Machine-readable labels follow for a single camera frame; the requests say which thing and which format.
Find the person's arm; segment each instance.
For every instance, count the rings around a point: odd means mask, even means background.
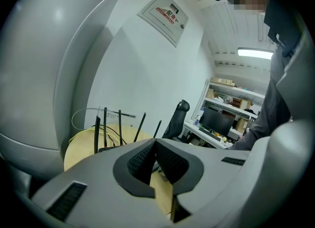
[[[288,62],[289,58],[282,57],[281,48],[275,51],[271,62],[270,82],[260,115],[252,124],[250,131],[229,149],[251,150],[258,139],[270,136],[278,126],[288,122],[290,111],[276,88]]]

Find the computer monitor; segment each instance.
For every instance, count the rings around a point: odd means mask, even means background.
[[[205,109],[199,121],[199,123],[205,128],[212,129],[213,131],[223,136],[228,135],[233,122],[233,118],[223,115],[209,108]]]

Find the wooden table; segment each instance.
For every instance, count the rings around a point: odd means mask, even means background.
[[[119,126],[116,124],[108,124],[108,127],[119,133]],[[116,137],[119,141],[117,134],[106,128],[107,133]],[[122,137],[127,144],[133,143],[134,137],[137,133],[137,128],[130,126],[122,126]],[[115,144],[119,144],[115,138],[111,136]],[[144,139],[151,139],[152,136],[144,131],[140,131],[137,141]],[[112,147],[113,142],[107,136],[107,146]],[[98,148],[104,147],[104,135],[98,135]],[[72,166],[76,165],[79,161],[94,154],[94,131],[85,131],[76,136],[69,144],[64,157],[64,170],[67,171]],[[150,186],[156,191],[156,201],[162,212],[167,215],[171,212],[172,207],[172,193],[173,187],[169,181],[164,182],[159,172],[154,172],[151,175]]]

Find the keyboard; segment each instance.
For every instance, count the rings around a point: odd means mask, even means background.
[[[205,130],[203,128],[199,128],[199,130],[209,135],[211,138],[216,139],[217,141],[221,141],[219,137],[216,137],[214,134],[210,133],[208,130]]]

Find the ceiling light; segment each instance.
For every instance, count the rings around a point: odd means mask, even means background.
[[[273,52],[268,50],[238,48],[238,55],[242,57],[258,57],[271,60]]]

